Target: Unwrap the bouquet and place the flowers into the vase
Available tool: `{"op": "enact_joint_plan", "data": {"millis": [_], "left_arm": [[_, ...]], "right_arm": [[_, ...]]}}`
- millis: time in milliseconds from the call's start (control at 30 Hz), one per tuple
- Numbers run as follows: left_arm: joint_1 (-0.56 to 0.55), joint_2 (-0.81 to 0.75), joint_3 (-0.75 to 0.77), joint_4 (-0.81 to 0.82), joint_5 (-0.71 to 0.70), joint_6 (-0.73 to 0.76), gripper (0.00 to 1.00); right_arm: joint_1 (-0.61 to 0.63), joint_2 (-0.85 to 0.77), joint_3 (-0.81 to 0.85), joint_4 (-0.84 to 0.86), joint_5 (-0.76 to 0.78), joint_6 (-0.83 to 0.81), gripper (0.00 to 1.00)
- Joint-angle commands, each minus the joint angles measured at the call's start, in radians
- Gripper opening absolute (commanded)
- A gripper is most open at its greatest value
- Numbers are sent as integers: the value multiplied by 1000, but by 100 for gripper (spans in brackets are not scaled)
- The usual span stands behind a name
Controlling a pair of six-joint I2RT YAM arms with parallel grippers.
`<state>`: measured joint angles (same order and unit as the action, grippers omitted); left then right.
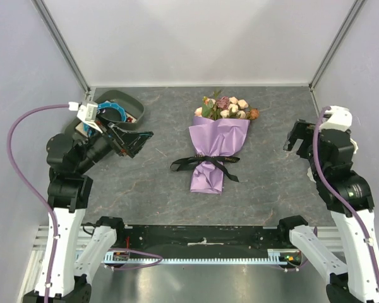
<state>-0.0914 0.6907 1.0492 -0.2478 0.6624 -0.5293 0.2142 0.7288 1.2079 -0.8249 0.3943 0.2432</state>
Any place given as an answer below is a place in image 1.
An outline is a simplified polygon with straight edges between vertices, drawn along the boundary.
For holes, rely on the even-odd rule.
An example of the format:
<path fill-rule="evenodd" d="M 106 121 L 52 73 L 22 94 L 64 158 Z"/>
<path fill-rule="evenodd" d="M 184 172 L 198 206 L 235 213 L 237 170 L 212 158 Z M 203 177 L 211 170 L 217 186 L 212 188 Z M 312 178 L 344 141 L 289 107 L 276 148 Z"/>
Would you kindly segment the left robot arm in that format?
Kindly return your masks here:
<path fill-rule="evenodd" d="M 111 152 L 133 158 L 153 132 L 127 131 L 106 121 L 97 122 L 97 126 L 97 130 L 84 131 L 82 123 L 73 122 L 47 143 L 50 234 L 41 276 L 23 302 L 89 302 L 92 280 L 107 251 L 126 241 L 122 218 L 101 217 L 90 242 L 80 256 L 76 255 L 93 184 L 86 173 Z"/>

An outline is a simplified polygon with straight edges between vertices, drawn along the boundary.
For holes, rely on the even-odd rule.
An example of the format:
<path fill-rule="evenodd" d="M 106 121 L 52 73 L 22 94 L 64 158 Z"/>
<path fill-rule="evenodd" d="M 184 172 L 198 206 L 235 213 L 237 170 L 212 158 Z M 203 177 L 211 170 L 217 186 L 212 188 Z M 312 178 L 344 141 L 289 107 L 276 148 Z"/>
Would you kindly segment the purple flower bouquet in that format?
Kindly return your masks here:
<path fill-rule="evenodd" d="M 222 96 L 221 92 L 204 96 L 202 105 L 195 110 L 189 127 L 195 155 L 235 157 L 246 141 L 251 122 L 260 116 L 260 111 L 244 99 Z M 203 162 L 192 172 L 192 193 L 222 192 L 227 177 L 213 164 Z"/>

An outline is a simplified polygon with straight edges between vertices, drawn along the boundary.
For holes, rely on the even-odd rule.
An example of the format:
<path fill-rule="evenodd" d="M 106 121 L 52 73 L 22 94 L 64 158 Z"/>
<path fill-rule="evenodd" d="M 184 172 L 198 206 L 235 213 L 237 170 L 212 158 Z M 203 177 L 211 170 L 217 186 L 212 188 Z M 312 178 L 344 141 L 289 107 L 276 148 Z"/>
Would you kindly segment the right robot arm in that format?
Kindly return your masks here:
<path fill-rule="evenodd" d="M 341 261 L 313 233 L 301 216 L 279 222 L 278 244 L 296 247 L 325 280 L 330 302 L 379 302 L 379 248 L 375 235 L 374 202 L 368 182 L 352 169 L 355 146 L 350 131 L 324 129 L 295 122 L 284 150 L 301 146 L 316 189 L 339 232 L 345 260 Z"/>

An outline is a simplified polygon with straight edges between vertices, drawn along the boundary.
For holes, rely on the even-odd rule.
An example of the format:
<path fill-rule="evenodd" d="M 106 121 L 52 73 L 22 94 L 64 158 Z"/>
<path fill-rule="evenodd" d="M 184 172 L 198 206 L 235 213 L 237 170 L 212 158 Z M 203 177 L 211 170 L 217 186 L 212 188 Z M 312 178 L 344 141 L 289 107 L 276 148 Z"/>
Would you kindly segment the black ribbon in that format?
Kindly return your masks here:
<path fill-rule="evenodd" d="M 201 165 L 203 162 L 211 163 L 216 168 L 221 170 L 223 174 L 231 181 L 239 182 L 236 175 L 232 175 L 224 166 L 225 163 L 238 163 L 240 158 L 234 156 L 204 156 L 195 155 L 187 158 L 180 158 L 175 160 L 170 165 L 170 170 L 173 172 L 195 170 L 197 166 Z"/>

